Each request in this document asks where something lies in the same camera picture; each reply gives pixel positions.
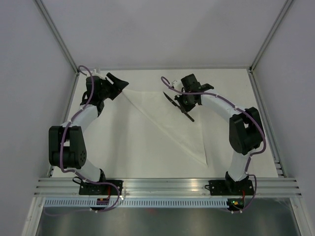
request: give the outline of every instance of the gray wall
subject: gray wall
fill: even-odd
[[[255,70],[280,146],[315,222],[315,1],[297,0]]]
[[[1,2],[0,55],[0,232],[17,236],[74,73],[31,0]]]
[[[43,0],[78,64],[249,66],[285,0]]]

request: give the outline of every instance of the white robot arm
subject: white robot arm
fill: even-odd
[[[246,109],[242,106],[236,106],[219,96],[213,86],[209,84],[201,85],[193,74],[182,78],[180,81],[175,80],[169,85],[164,77],[162,77],[162,81],[169,89],[175,92],[181,91],[180,95],[177,93],[174,100],[166,93],[164,95],[191,121],[194,120],[188,112],[198,104],[214,110],[229,123],[229,141],[234,152],[231,166],[225,175],[225,184],[231,195],[239,194],[244,189],[244,185],[248,186],[250,182],[247,173],[251,160],[250,155],[259,148],[263,141],[263,137],[256,126],[258,125],[263,133],[258,110],[254,107]],[[256,125],[242,111],[251,116]]]
[[[114,100],[122,90],[129,84],[108,73],[107,78],[96,72],[92,73],[93,78],[86,79],[87,91],[83,94],[80,110],[82,112],[74,115],[73,122],[69,125],[65,142],[62,143],[62,135],[69,121],[60,126],[52,126],[49,129],[49,162],[52,166],[60,167],[61,146],[63,146],[63,168],[64,170],[74,170],[80,176],[94,182],[104,182],[105,174],[102,169],[94,166],[87,159],[87,151],[84,143],[83,132],[102,112],[104,100],[110,98]],[[88,98],[92,93],[92,79],[94,81],[94,91],[90,102]]]

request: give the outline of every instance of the white fabric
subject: white fabric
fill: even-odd
[[[175,145],[195,160],[207,165],[198,106],[189,112],[195,120],[192,122],[166,99],[162,91],[139,92],[124,89],[123,93],[141,113],[170,137]]]

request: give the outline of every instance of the white floor panel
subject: white floor panel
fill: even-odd
[[[194,73],[201,84],[211,84],[232,102],[257,108],[245,69],[120,70],[111,73],[128,81],[128,89],[161,92],[165,90],[161,76],[173,81]],[[85,76],[81,75],[70,116],[78,110],[85,90]],[[201,107],[201,120],[208,166],[175,145],[120,94],[114,101],[105,101],[102,114],[84,133],[88,159],[110,178],[224,177],[233,154],[228,140],[228,123],[205,107]],[[278,177],[269,145],[263,154],[253,157],[249,172],[257,177]],[[72,175],[61,173],[57,167],[53,172],[53,177],[68,176]]]

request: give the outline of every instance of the metal corner post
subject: metal corner post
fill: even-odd
[[[67,46],[65,45],[63,38],[61,37],[59,31],[57,30],[53,19],[51,18],[47,8],[45,7],[44,3],[42,0],[33,0],[35,5],[37,6],[39,12],[41,13],[42,17],[44,18],[47,26],[49,27],[49,29],[51,30],[53,36],[55,37],[56,41],[58,42],[63,55],[65,56],[65,58],[67,59],[67,61],[70,63],[72,69],[74,70],[75,73],[77,73],[77,66],[75,61],[73,60]]]
[[[280,13],[278,14],[275,22],[273,23],[273,25],[271,26],[271,29],[268,32],[267,37],[265,38],[264,42],[262,43],[254,61],[252,62],[252,65],[250,66],[250,70],[251,72],[253,72],[253,70],[255,70],[260,58],[262,57],[263,53],[265,52],[266,48],[268,47],[271,39],[273,38],[273,36],[275,35],[275,32],[277,31],[280,23],[283,21],[284,17],[286,16],[286,14],[288,13],[288,11],[290,10],[290,8],[292,7],[293,3],[295,0],[286,0]]]
[[[36,235],[44,205],[45,198],[43,197],[33,198],[29,213],[24,224],[22,236]]]

